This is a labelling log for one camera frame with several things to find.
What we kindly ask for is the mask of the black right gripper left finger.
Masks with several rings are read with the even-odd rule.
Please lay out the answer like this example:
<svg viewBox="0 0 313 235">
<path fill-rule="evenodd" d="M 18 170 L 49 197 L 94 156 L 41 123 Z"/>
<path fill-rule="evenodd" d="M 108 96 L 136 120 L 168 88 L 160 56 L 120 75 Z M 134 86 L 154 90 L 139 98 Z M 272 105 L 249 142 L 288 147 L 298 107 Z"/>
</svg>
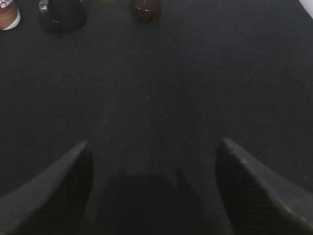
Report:
<svg viewBox="0 0 313 235">
<path fill-rule="evenodd" d="M 0 199 L 2 235 L 77 235 L 94 178 L 82 141 L 44 172 Z"/>
</svg>

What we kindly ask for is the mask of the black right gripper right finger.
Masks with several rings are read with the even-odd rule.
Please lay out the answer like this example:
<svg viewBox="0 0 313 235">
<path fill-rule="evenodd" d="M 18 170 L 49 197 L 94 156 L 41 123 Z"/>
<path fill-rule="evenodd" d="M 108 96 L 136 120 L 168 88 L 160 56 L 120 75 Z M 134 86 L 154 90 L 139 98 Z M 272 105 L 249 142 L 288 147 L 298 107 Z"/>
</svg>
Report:
<svg viewBox="0 0 313 235">
<path fill-rule="evenodd" d="M 313 195 L 257 160 L 236 142 L 220 141 L 216 180 L 236 235 L 311 235 Z"/>
</svg>

